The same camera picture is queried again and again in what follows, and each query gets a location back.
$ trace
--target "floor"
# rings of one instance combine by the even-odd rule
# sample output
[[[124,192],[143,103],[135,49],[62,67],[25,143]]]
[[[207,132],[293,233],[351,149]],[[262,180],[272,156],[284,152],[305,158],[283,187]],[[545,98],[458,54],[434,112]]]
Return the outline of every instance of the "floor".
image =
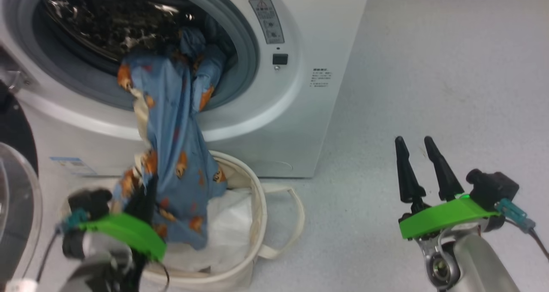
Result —
[[[256,264],[250,291],[434,291],[419,247],[398,229],[409,209],[398,197],[398,135],[427,202],[439,203],[423,148],[431,135],[466,191],[473,168],[502,171],[519,183],[515,202],[548,243],[548,21],[548,0],[369,0],[316,176],[275,180],[301,196],[304,234],[279,259]],[[41,177],[59,189],[44,196],[47,234],[60,196],[82,184],[44,171]],[[294,208],[286,196],[267,202],[266,242],[282,245]],[[532,239],[511,226],[486,239],[522,291],[546,291],[549,263]],[[59,290],[75,265],[59,246],[40,291]],[[35,261],[30,272],[36,267]]]

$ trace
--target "green bracket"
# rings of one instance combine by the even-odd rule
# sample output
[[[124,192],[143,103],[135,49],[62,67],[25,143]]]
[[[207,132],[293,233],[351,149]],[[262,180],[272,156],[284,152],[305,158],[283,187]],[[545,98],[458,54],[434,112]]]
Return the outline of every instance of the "green bracket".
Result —
[[[490,216],[499,216],[499,213],[485,211],[471,200],[469,195],[465,195],[445,204],[426,208],[401,221],[400,233],[404,239],[417,238],[460,223]]]
[[[125,213],[111,214],[100,220],[82,223],[78,227],[110,235],[145,254],[151,261],[162,261],[166,253],[166,243],[150,225]]]

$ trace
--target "front-loading washing machine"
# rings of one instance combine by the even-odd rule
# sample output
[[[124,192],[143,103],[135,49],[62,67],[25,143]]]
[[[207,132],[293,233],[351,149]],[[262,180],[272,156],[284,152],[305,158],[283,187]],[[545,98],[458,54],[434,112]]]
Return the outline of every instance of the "front-loading washing machine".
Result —
[[[208,147],[263,177],[311,177],[366,0],[1,0],[0,40],[40,165],[119,175],[145,144],[116,83],[136,45],[181,24],[224,34],[229,57],[199,124]],[[212,19],[218,34],[204,25]]]

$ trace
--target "basket handle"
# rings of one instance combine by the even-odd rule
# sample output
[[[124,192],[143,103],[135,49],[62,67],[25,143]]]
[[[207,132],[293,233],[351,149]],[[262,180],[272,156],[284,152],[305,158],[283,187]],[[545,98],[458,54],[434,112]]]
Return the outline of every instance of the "basket handle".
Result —
[[[265,194],[288,192],[290,196],[294,198],[296,206],[298,207],[298,222],[296,223],[296,227],[294,228],[294,232],[292,234],[292,237],[290,237],[290,239],[288,240],[288,243],[286,243],[286,245],[284,245],[282,249],[274,249],[265,244],[261,245],[261,248],[259,248],[259,252],[257,253],[257,255],[259,255],[260,257],[265,259],[276,259],[281,253],[284,253],[284,251],[290,248],[296,242],[299,236],[302,235],[303,228],[305,226],[305,207],[303,206],[303,203],[298,194],[296,194],[294,188],[288,185],[262,183],[261,186],[263,187],[263,191],[265,192]]]

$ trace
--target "blue cloth with cartoon print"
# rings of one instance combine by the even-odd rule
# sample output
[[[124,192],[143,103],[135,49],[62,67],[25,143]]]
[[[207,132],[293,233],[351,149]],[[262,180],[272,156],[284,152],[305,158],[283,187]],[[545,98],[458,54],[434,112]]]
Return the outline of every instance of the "blue cloth with cartoon print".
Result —
[[[208,200],[222,196],[227,181],[206,147],[196,115],[218,84],[226,56],[217,45],[206,44],[196,28],[182,29],[179,50],[186,58],[127,56],[118,81],[126,69],[131,87],[141,92],[148,107],[151,149],[142,157],[141,171],[144,184],[153,174],[158,175],[153,228],[167,242],[202,249],[208,238]],[[125,183],[125,179],[122,177],[114,192],[124,205],[128,200],[124,186],[136,187],[135,181]]]

